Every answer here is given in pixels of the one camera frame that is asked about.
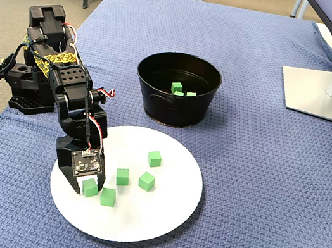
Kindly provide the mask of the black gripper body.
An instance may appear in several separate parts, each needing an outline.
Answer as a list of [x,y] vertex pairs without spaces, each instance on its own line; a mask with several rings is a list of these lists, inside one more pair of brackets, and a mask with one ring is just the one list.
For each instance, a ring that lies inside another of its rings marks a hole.
[[56,144],[58,166],[72,168],[76,177],[97,176],[104,172],[105,159],[99,147],[89,150],[82,140],[75,140],[68,135],[57,138]]

